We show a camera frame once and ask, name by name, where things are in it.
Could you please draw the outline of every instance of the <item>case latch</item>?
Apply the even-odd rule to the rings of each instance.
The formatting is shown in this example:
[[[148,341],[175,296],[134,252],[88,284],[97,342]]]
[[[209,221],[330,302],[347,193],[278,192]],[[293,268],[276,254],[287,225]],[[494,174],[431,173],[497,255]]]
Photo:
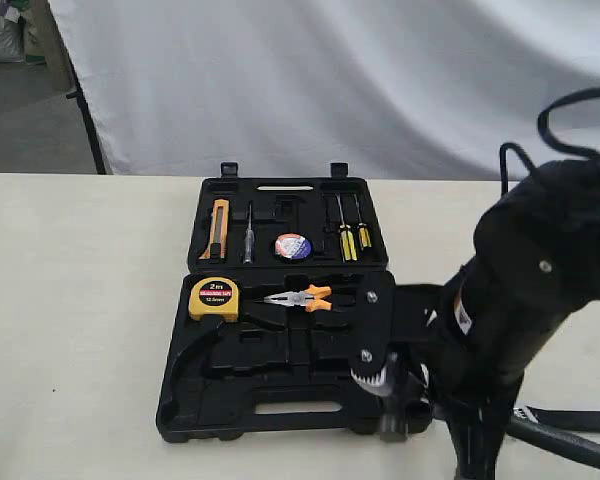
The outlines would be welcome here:
[[[349,164],[347,162],[333,162],[331,164],[331,178],[347,178]]]
[[[220,176],[222,178],[237,178],[238,162],[222,162],[220,164]]]

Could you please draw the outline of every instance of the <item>tool kit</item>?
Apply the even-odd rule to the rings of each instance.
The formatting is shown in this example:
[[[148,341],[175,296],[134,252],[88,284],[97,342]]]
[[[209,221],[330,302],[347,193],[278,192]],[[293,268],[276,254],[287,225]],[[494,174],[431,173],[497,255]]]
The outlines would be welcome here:
[[[378,397],[350,373],[351,322],[369,314],[361,302],[382,308],[390,274],[367,184],[347,173],[337,163],[327,178],[239,178],[225,163],[203,182],[156,418],[166,441],[376,431]],[[289,402],[339,409],[258,413]]]

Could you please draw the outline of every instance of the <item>yellow screwdriver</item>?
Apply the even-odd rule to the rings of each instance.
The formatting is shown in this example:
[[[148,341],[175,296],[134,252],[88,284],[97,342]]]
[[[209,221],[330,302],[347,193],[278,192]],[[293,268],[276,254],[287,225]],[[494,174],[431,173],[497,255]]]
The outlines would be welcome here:
[[[360,213],[360,203],[358,202],[358,195],[354,195],[356,199],[356,208],[358,209],[358,239],[360,240],[360,248],[371,248],[371,234],[369,233],[369,226],[362,221],[362,214]]]
[[[338,199],[338,208],[340,209],[340,247],[342,248],[342,260],[344,262],[357,262],[358,254],[356,253],[356,243],[353,240],[351,227],[344,221],[344,213],[342,211],[342,199],[340,194],[336,193]]]

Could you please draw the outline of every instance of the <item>white backdrop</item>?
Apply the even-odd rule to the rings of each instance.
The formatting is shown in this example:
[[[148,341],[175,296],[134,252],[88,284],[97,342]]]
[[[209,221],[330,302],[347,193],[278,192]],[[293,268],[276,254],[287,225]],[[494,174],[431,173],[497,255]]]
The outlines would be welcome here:
[[[50,3],[116,173],[492,177],[600,86],[600,0]],[[600,146],[600,102],[555,119]]]

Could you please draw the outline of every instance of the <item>gray floor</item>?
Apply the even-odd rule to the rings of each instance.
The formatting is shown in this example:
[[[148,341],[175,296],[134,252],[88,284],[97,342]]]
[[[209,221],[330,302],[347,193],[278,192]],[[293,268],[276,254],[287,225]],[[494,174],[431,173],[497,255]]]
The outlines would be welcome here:
[[[0,172],[95,173],[75,100],[45,66],[0,64]]]

